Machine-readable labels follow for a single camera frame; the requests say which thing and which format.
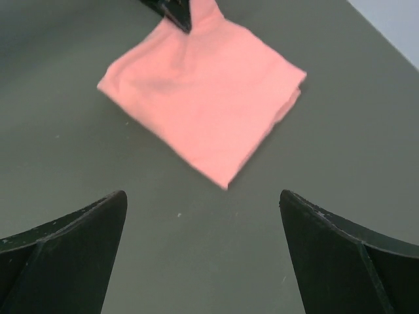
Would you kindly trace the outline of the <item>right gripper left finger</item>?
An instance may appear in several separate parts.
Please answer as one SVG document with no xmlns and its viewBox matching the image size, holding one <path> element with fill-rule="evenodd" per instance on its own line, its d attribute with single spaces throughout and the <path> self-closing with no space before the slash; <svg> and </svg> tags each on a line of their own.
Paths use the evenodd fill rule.
<svg viewBox="0 0 419 314">
<path fill-rule="evenodd" d="M 127 213 L 119 190 L 1 240 L 1 312 L 101 313 Z"/>
</svg>

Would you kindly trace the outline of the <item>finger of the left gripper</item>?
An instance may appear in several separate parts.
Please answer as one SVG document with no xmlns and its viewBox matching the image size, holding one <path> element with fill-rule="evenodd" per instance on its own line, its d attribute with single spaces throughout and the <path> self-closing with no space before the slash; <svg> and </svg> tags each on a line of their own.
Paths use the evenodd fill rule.
<svg viewBox="0 0 419 314">
<path fill-rule="evenodd" d="M 191 32 L 192 18 L 189 0 L 140 0 L 161 17 L 169 19 L 182 32 Z"/>
</svg>

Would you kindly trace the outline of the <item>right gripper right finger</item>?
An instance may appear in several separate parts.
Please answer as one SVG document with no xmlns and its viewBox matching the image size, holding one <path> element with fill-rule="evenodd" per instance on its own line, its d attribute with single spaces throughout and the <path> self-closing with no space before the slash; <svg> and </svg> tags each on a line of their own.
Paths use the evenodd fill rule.
<svg viewBox="0 0 419 314">
<path fill-rule="evenodd" d="M 306 313 L 417 313 L 418 246 L 283 190 L 280 212 Z"/>
</svg>

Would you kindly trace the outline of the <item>salmon pink t shirt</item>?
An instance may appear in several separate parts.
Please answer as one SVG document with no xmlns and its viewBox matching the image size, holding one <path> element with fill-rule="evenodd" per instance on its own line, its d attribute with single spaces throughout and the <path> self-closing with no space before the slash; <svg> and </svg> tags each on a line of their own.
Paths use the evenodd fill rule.
<svg viewBox="0 0 419 314">
<path fill-rule="evenodd" d="M 98 89 L 189 165 L 227 188 L 294 106 L 306 73 L 215 1 L 190 1 L 192 30 L 161 22 Z"/>
</svg>

